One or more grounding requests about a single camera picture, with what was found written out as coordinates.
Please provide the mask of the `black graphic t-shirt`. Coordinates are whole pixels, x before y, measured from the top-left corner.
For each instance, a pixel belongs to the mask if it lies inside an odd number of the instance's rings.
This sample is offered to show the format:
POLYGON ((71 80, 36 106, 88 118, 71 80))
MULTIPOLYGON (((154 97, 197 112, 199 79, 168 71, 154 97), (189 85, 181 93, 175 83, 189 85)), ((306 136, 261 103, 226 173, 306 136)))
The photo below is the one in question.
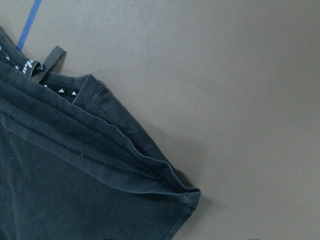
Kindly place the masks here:
POLYGON ((93 75, 53 72, 0 34, 0 237, 170 240, 201 192, 93 75))

